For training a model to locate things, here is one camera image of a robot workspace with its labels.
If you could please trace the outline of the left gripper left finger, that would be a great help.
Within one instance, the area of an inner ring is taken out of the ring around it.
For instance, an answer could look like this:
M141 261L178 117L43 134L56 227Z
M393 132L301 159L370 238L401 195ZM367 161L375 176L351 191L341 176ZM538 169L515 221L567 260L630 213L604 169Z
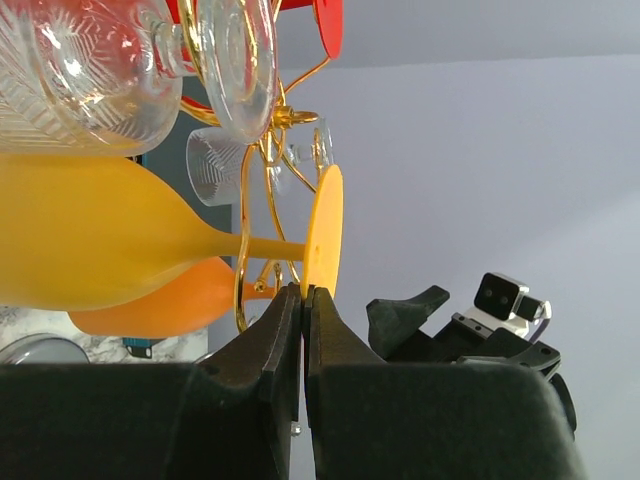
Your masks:
M1 369L5 479L285 479L298 413L301 298L198 363Z

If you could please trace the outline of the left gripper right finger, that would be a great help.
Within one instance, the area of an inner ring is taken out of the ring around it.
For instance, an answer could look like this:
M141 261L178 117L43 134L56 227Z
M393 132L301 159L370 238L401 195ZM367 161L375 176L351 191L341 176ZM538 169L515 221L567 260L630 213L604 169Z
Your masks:
M553 387L513 364L439 362L420 328L384 360L324 288L304 307L305 396L319 479L583 479Z

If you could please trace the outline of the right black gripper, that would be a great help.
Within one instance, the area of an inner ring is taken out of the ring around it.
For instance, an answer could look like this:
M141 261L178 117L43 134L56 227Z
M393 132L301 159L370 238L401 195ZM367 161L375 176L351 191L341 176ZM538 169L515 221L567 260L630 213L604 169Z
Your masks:
M448 291L432 285L409 299L370 301L366 306L369 346L384 360L390 359L449 298ZM539 373L555 390L575 436L577 413L559 373L562 357L558 350L540 340L520 337L507 322L483 312L454 313L433 339L443 348L439 362L504 363Z

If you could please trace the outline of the orange wine glass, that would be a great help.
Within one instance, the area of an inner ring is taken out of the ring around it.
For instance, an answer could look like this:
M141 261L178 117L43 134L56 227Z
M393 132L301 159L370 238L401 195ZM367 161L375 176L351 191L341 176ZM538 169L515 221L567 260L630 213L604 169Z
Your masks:
M95 336L162 339L207 327L234 305L235 272L219 257L204 260L134 301L69 312L80 331Z

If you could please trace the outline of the yellow wine glass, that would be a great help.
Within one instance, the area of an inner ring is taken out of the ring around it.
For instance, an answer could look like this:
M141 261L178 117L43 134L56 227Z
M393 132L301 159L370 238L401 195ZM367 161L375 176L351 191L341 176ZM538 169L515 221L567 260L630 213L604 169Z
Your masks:
M249 234L248 257L299 261L303 288L334 290L343 212L343 175L331 166L317 187L305 242ZM120 305L205 259L239 259L243 240L207 224L172 187L131 160L1 158L5 305L59 311Z

